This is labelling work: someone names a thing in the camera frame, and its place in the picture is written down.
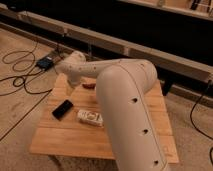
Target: black device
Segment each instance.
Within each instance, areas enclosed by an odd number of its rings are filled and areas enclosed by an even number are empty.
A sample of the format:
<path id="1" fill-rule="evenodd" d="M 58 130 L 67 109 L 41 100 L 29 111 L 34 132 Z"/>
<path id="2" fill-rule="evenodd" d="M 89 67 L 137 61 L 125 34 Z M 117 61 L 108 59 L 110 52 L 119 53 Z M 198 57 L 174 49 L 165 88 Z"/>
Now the black device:
<path id="1" fill-rule="evenodd" d="M 52 68 L 57 62 L 59 62 L 62 58 L 56 50 L 51 51 L 49 54 L 39 59 L 36 62 L 36 66 L 40 69 L 44 69 L 47 71 Z"/>
<path id="2" fill-rule="evenodd" d="M 52 68 L 53 65 L 53 61 L 48 56 L 39 59 L 36 63 L 37 67 L 39 67 L 40 69 L 44 69 L 45 71 Z"/>
<path id="3" fill-rule="evenodd" d="M 71 108 L 73 107 L 72 102 L 70 102 L 69 100 L 65 100 L 61 105 L 59 105 L 53 112 L 53 116 L 60 120 L 62 118 L 62 116 L 64 116 L 64 114 Z"/>

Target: cable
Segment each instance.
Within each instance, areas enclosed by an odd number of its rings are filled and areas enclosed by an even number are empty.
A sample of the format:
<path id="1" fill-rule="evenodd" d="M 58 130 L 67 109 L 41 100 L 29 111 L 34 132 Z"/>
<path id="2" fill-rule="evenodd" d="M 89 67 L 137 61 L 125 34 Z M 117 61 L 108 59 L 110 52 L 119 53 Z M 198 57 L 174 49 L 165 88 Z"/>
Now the cable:
<path id="1" fill-rule="evenodd" d="M 30 112 L 33 111 L 33 109 L 35 109 L 44 99 L 45 97 L 47 97 L 50 94 L 51 91 L 47 92 L 27 113 L 25 113 L 19 120 L 18 122 L 15 123 L 15 125 L 13 125 L 4 135 L 1 136 L 0 138 L 0 142 L 14 129 L 17 127 L 17 125 L 24 120 L 24 118 L 26 118 Z"/>
<path id="2" fill-rule="evenodd" d="M 209 151 L 209 157 L 210 157 L 210 161 L 211 161 L 211 164 L 212 164 L 212 166 L 213 166 L 213 157 L 212 157 L 212 152 L 213 152 L 213 147 L 210 149 L 210 151 Z"/>
<path id="3" fill-rule="evenodd" d="M 195 107 L 197 106 L 197 104 L 200 102 L 200 100 L 203 98 L 203 96 L 207 93 L 207 91 L 209 90 L 209 87 L 211 86 L 212 81 L 210 80 L 207 84 L 207 88 L 204 90 L 204 92 L 201 94 L 201 96 L 197 99 L 197 101 L 195 102 L 194 106 L 191 109 L 190 112 L 190 120 L 192 125 L 194 126 L 194 128 L 196 129 L 196 131 L 198 131 L 199 133 L 201 133 L 202 135 L 204 135 L 205 137 L 209 138 L 210 140 L 213 140 L 213 137 L 209 136 L 208 134 L 206 134 L 205 132 L 203 132 L 202 130 L 200 130 L 194 123 L 193 121 L 193 111 L 195 109 Z"/>
<path id="4" fill-rule="evenodd" d="M 200 102 L 200 100 L 203 98 L 203 96 L 207 93 L 207 91 L 209 90 L 210 86 L 212 84 L 212 81 L 209 80 L 209 82 L 207 83 L 207 87 L 206 89 L 204 90 L 204 92 L 201 94 L 201 96 L 197 99 L 197 101 L 195 102 L 195 104 L 193 105 L 192 109 L 191 109 L 191 112 L 190 112 L 190 120 L 191 120 L 191 123 L 192 125 L 194 126 L 195 130 L 198 131 L 200 134 L 204 135 L 205 137 L 207 137 L 208 139 L 210 140 L 213 140 L 213 137 L 211 137 L 210 135 L 206 134 L 205 132 L 203 132 L 202 130 L 200 130 L 194 123 L 193 121 L 193 111 L 195 109 L 195 107 L 197 106 L 197 104 Z M 210 151 L 209 151 L 209 158 L 210 158 L 210 161 L 211 161 L 211 164 L 213 166 L 213 158 L 212 158 L 212 152 L 213 152 L 213 147 L 211 147 Z"/>

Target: robot end effector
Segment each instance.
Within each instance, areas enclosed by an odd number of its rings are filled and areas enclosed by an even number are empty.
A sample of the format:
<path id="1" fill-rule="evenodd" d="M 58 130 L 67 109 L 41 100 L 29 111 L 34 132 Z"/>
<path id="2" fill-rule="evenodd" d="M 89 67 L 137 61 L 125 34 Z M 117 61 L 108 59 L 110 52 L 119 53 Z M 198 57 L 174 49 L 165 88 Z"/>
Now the robot end effector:
<path id="1" fill-rule="evenodd" d="M 153 87 L 157 79 L 157 72 L 154 65 L 147 60 L 115 59 L 86 62 L 86 57 L 79 51 L 74 51 L 70 56 L 65 58 L 65 60 L 61 61 L 59 65 L 56 66 L 56 69 L 66 74 L 69 84 L 75 87 L 80 84 L 82 76 L 97 78 L 104 69 L 112 65 L 118 65 L 123 67 L 127 72 L 133 72 L 132 77 L 136 81 L 141 80 L 144 76 L 146 80 L 142 79 L 145 82 L 141 84 L 144 93 Z"/>

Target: small box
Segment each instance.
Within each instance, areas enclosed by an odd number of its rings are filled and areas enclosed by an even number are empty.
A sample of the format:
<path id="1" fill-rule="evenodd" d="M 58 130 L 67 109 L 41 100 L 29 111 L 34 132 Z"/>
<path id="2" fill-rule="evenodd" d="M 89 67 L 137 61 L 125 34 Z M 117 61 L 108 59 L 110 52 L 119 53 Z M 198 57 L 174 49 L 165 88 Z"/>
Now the small box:
<path id="1" fill-rule="evenodd" d="M 78 111 L 77 118 L 82 123 L 103 126 L 103 118 L 100 113 L 80 109 Z"/>

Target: power cable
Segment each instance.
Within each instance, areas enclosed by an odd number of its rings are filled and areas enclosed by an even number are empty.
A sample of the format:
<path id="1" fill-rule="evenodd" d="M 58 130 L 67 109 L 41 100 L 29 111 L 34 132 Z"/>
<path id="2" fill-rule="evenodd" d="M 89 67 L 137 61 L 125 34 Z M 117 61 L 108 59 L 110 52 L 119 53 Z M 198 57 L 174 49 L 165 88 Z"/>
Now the power cable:
<path id="1" fill-rule="evenodd" d="M 200 134 L 204 135 L 205 137 L 207 137 L 210 140 L 213 140 L 213 137 L 211 137 L 210 135 L 208 135 L 207 133 L 205 133 L 204 131 L 202 131 L 200 128 L 198 128 L 193 120 L 193 111 L 195 109 L 195 107 L 197 106 L 197 104 L 201 101 L 201 99 L 204 97 L 204 95 L 207 93 L 207 91 L 209 90 L 210 86 L 212 84 L 212 81 L 209 80 L 207 83 L 207 87 L 206 89 L 203 91 L 203 93 L 201 94 L 201 96 L 197 99 L 197 101 L 195 102 L 195 104 L 193 105 L 191 112 L 190 112 L 190 121 L 193 125 L 193 127 L 195 128 L 196 131 L 198 131 Z M 210 151 L 209 151 L 209 158 L 210 158 L 210 162 L 213 166 L 213 158 L 212 158 L 212 152 L 213 152 L 213 147 L 211 147 Z"/>

